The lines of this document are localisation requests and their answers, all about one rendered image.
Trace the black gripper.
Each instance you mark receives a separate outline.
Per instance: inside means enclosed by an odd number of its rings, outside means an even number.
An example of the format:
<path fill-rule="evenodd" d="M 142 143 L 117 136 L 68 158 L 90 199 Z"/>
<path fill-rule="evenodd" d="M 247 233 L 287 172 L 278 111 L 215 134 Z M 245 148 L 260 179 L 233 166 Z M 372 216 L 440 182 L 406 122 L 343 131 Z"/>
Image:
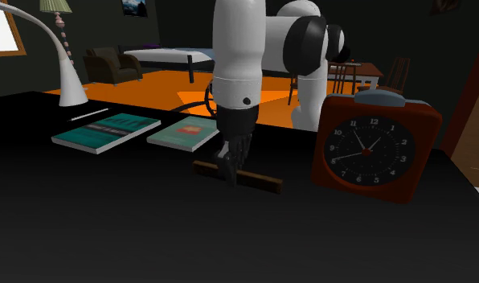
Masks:
<path fill-rule="evenodd" d="M 219 176 L 224 178 L 230 187 L 236 186 L 237 168 L 241 170 L 248 157 L 252 133 L 258 115 L 258 105 L 248 109 L 229 109 L 220 105 L 217 106 L 217 128 L 223 136 L 224 143 L 223 147 L 215 153 L 214 159 Z M 235 155 L 229 150 L 229 142 L 235 139 L 237 139 L 236 159 Z"/>

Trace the brown wooden bar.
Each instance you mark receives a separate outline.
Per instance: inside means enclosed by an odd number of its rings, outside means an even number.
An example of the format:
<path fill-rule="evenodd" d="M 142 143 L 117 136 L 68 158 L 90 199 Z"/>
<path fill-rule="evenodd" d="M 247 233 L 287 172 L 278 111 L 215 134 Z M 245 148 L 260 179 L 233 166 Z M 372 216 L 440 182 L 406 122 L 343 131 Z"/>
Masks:
<path fill-rule="evenodd" d="M 195 160 L 192 162 L 192 170 L 196 174 L 221 179 L 223 181 L 226 180 L 225 174 L 221 173 L 214 163 Z M 235 184 L 253 187 L 279 195 L 282 192 L 283 180 L 244 170 L 237 170 Z"/>

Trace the teal book with red patch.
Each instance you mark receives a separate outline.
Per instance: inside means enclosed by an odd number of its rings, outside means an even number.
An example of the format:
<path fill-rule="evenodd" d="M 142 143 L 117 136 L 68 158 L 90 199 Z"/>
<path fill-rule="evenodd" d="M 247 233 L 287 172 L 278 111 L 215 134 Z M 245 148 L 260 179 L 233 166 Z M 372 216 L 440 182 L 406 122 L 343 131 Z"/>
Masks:
<path fill-rule="evenodd" d="M 194 152 L 219 132 L 215 120 L 186 117 L 148 136 L 151 144 Z"/>

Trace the dark wooden chair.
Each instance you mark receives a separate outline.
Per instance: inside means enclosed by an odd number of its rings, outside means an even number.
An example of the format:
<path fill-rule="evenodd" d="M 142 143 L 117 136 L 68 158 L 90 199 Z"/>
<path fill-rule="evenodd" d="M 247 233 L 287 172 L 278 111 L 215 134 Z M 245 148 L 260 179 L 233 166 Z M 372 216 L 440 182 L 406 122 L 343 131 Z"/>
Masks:
<path fill-rule="evenodd" d="M 356 68 L 356 91 L 368 89 L 382 89 L 403 94 L 404 85 L 409 72 L 410 60 L 403 57 L 395 57 L 390 71 L 384 75 L 372 63 L 361 63 Z"/>
<path fill-rule="evenodd" d="M 346 69 L 349 67 L 349 64 L 337 64 L 337 63 L 330 63 L 329 68 L 330 70 L 334 70 L 334 86 L 333 86 L 333 93 L 343 93 L 345 77 L 346 77 Z M 290 90 L 289 90 L 289 101 L 288 105 L 291 104 L 293 90 L 297 89 L 297 82 L 298 79 L 295 75 L 291 77 L 290 80 Z"/>

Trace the black desk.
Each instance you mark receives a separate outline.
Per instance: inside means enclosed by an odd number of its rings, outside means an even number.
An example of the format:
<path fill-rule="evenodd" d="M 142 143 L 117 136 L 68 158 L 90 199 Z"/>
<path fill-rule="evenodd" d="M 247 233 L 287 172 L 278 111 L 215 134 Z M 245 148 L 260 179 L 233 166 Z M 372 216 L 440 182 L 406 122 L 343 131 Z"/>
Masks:
<path fill-rule="evenodd" d="M 182 118 L 0 97 L 0 283 L 479 283 L 479 194 L 440 150 L 396 204 L 314 185 L 313 132 L 256 127 L 245 169 L 282 179 L 279 195 L 195 174 L 220 137 L 98 155 L 51 140 L 116 113 Z"/>

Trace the orange rug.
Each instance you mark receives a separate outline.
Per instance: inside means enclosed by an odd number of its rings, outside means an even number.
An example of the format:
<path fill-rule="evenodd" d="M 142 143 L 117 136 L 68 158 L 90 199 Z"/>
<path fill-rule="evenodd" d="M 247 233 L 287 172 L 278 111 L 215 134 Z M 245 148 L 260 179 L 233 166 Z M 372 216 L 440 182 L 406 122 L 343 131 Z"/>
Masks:
<path fill-rule="evenodd" d="M 90 100 L 171 110 L 202 101 L 211 77 L 210 73 L 196 72 L 192 84 L 185 72 L 150 72 L 144 74 L 140 81 L 132 80 L 116 86 L 87 84 L 86 94 Z M 263 78 L 258 123 L 285 128 L 293 126 L 291 114 L 299 102 L 297 91 L 290 92 L 289 84 L 289 78 Z"/>

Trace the bed with white mattress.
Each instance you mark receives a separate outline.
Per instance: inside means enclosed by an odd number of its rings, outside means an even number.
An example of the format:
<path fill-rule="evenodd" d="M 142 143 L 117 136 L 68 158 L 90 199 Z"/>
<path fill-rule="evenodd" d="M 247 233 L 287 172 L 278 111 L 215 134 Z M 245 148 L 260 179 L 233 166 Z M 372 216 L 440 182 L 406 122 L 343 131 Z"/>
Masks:
<path fill-rule="evenodd" d="M 212 72 L 215 65 L 215 54 L 210 48 L 164 48 L 149 44 L 118 45 L 117 49 L 121 54 L 135 56 L 143 68 L 188 72 L 191 84 L 195 71 Z"/>

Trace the large teal book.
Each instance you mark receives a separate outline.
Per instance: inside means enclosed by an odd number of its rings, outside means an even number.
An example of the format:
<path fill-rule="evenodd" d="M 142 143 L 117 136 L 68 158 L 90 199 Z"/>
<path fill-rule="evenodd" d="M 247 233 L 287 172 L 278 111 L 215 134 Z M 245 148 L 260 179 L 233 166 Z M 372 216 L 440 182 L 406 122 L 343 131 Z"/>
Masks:
<path fill-rule="evenodd" d="M 58 145 L 100 154 L 158 127 L 161 121 L 132 114 L 117 115 L 60 133 L 51 138 Z"/>

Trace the red-brown square alarm clock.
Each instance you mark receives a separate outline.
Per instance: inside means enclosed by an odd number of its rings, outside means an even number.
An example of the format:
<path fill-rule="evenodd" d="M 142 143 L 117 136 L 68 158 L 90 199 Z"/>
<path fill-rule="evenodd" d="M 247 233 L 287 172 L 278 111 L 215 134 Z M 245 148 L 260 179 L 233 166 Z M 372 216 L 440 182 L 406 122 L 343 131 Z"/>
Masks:
<path fill-rule="evenodd" d="M 321 107 L 311 180 L 321 187 L 408 203 L 442 121 L 430 104 L 395 92 L 331 94 Z"/>

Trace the white pen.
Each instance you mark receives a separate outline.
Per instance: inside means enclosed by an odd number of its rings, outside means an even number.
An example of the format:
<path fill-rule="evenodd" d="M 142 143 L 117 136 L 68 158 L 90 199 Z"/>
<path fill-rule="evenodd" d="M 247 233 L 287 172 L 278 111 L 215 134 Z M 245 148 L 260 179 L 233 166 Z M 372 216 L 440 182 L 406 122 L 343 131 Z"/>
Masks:
<path fill-rule="evenodd" d="M 85 118 L 85 117 L 90 117 L 90 116 L 96 115 L 96 114 L 98 114 L 98 113 L 103 113 L 103 112 L 106 112 L 106 111 L 108 111 L 108 110 L 109 110 L 109 108 L 105 108 L 105 109 L 100 109 L 100 110 L 97 110 L 97 111 L 94 111 L 94 112 L 85 113 L 85 114 L 80 115 L 80 116 L 78 116 L 78 117 L 73 117 L 73 118 L 71 118 L 71 119 L 68 119 L 67 121 L 77 121 L 77 120 L 79 120 L 79 119 L 83 119 L 83 118 Z"/>

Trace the wooden table with white legs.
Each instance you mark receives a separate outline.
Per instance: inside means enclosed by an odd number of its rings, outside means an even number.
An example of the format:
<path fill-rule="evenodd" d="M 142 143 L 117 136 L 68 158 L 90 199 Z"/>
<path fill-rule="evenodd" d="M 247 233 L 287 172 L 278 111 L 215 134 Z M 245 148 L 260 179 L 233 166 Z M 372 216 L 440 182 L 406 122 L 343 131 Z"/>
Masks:
<path fill-rule="evenodd" d="M 354 95 L 359 87 L 375 89 L 383 74 L 372 63 L 329 63 L 326 93 Z"/>

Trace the white gooseneck desk lamp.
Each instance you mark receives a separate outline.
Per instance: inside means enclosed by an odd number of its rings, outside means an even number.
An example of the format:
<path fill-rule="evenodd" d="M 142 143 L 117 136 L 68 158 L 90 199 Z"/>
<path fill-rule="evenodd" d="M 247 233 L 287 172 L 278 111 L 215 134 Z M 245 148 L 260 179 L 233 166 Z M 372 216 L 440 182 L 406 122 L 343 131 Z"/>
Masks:
<path fill-rule="evenodd" d="M 44 31 L 47 32 L 47 34 L 50 36 L 51 40 L 55 44 L 59 58 L 61 85 L 59 106 L 68 107 L 86 103 L 88 101 L 88 98 L 76 73 L 76 70 L 74 69 L 72 62 L 69 59 L 68 54 L 66 53 L 62 43 L 52 32 L 52 30 L 36 17 L 28 14 L 23 10 L 20 10 L 17 7 L 0 2 L 0 10 L 17 15 L 20 18 L 24 18 L 29 22 L 32 22 L 37 26 L 41 27 Z"/>

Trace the floor lamp with green shade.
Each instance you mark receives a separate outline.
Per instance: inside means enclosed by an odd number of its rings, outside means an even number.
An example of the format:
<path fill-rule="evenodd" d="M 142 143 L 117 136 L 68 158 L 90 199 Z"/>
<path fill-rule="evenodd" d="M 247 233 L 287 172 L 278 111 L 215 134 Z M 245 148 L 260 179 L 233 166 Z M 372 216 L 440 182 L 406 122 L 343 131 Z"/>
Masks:
<path fill-rule="evenodd" d="M 64 49 L 73 64 L 74 60 L 72 59 L 72 53 L 65 33 L 65 22 L 62 19 L 62 14 L 72 13 L 72 9 L 68 5 L 67 0 L 39 0 L 39 10 L 43 13 L 50 13 L 55 16 L 55 25 L 60 29 Z"/>

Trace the brown wooden door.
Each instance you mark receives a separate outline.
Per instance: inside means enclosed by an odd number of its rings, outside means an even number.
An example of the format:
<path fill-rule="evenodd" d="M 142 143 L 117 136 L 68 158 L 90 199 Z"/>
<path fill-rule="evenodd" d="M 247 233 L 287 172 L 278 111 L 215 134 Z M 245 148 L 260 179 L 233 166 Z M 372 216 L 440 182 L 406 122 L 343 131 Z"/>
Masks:
<path fill-rule="evenodd" d="M 479 189 L 479 51 L 440 148 Z"/>

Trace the dark wall picture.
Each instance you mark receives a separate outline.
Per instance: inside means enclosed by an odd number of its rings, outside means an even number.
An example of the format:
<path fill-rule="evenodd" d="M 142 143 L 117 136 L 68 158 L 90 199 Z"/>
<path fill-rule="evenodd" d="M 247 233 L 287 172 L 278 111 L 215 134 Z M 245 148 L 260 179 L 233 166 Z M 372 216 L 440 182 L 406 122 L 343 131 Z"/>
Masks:
<path fill-rule="evenodd" d="M 145 0 L 121 0 L 123 15 L 128 17 L 147 18 Z"/>

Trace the window with wooden frame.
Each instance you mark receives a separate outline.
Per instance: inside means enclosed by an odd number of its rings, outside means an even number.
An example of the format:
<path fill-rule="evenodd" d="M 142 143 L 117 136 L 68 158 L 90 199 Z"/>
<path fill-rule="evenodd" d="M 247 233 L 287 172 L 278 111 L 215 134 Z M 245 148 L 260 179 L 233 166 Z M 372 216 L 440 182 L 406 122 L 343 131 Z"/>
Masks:
<path fill-rule="evenodd" d="M 0 10 L 0 57 L 26 54 L 13 15 Z"/>

